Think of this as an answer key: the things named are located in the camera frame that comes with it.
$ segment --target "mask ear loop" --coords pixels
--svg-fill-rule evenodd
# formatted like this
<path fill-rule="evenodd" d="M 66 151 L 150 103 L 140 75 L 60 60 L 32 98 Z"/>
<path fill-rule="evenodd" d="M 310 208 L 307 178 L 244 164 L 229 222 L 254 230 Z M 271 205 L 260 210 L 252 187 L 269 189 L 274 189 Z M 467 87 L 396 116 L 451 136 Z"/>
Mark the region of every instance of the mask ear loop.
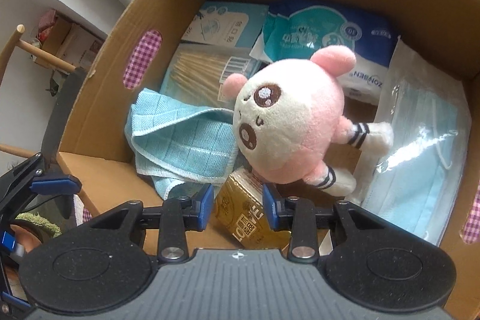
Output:
<path fill-rule="evenodd" d="M 440 158 L 440 162 L 442 163 L 443 168 L 446 170 L 450 170 L 452 168 L 453 162 L 450 162 L 450 164 L 447 164 L 445 161 L 445 158 L 442 155 L 442 151 L 440 150 L 440 140 L 438 137 L 438 129 L 437 129 L 437 107 L 436 107 L 435 99 L 432 102 L 432 115 L 433 115 L 433 126 L 434 126 L 433 137 L 435 137 L 435 139 L 437 140 L 437 142 L 435 143 L 435 148 L 437 149 L 438 157 Z"/>

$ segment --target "pink checkered fabric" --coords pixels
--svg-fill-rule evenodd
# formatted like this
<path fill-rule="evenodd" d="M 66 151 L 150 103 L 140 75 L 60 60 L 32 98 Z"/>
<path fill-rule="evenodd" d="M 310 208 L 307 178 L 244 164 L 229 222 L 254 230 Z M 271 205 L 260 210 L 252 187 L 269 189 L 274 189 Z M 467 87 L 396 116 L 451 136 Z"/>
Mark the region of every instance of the pink checkered fabric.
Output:
<path fill-rule="evenodd" d="M 159 31 L 145 32 L 132 52 L 123 74 L 123 85 L 126 88 L 135 88 L 140 84 L 148 65 L 157 54 L 161 44 L 162 35 Z"/>
<path fill-rule="evenodd" d="M 90 212 L 84 207 L 83 208 L 83 213 L 82 213 L 82 223 L 86 223 L 87 221 L 90 221 L 93 219 L 92 215 Z"/>
<path fill-rule="evenodd" d="M 472 209 L 470 210 L 469 218 L 463 226 L 460 234 L 465 243 L 475 243 L 480 237 L 480 184 L 475 194 Z"/>

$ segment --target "cable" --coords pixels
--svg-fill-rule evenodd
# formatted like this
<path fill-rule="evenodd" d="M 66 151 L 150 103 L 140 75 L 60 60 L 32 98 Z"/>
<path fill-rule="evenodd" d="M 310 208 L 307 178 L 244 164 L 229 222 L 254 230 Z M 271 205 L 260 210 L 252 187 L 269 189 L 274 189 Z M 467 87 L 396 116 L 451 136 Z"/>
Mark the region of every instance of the cable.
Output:
<path fill-rule="evenodd" d="M 32 210 L 35 210 L 37 207 L 42 206 L 43 204 L 46 204 L 47 202 L 49 202 L 49 201 L 51 201 L 51 200 L 53 200 L 53 199 L 55 199 L 55 198 L 57 198 L 57 197 L 60 197 L 60 196 L 62 196 L 62 195 L 63 195 L 63 194 L 57 194 L 57 195 L 52 196 L 52 197 L 50 197 L 50 198 L 44 199 L 42 202 L 39 202 L 37 205 L 33 205 L 33 206 L 30 207 L 30 208 L 24 209 L 24 210 L 22 211 L 22 213 L 27 213 L 27 212 L 30 212 L 30 211 L 32 211 Z"/>

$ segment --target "plush toy arm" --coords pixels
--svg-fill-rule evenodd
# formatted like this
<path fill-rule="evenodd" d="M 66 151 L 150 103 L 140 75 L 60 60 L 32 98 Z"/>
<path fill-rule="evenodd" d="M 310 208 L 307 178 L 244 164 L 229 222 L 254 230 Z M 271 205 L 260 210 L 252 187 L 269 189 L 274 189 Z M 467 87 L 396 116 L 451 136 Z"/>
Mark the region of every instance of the plush toy arm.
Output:
<path fill-rule="evenodd" d="M 334 131 L 332 142 L 350 144 L 372 155 L 384 156 L 392 148 L 393 129 L 388 122 L 354 124 L 342 116 Z"/>
<path fill-rule="evenodd" d="M 353 175 L 344 168 L 332 168 L 322 160 L 317 167 L 303 178 L 308 185 L 334 197 L 344 197 L 355 190 L 357 182 Z"/>

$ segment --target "plush toy ear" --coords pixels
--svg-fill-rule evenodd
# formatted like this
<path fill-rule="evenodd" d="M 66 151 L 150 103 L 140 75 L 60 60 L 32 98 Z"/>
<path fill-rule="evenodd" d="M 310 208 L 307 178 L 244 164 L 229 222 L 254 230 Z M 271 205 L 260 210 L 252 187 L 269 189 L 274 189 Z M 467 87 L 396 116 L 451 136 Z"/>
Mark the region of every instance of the plush toy ear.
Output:
<path fill-rule="evenodd" d="M 247 78 L 242 74 L 231 74 L 225 79 L 222 86 L 222 94 L 227 99 L 236 98 L 242 87 L 247 82 Z"/>
<path fill-rule="evenodd" d="M 310 60 L 333 76 L 346 74 L 357 62 L 355 54 L 345 45 L 321 48 L 311 56 Z"/>

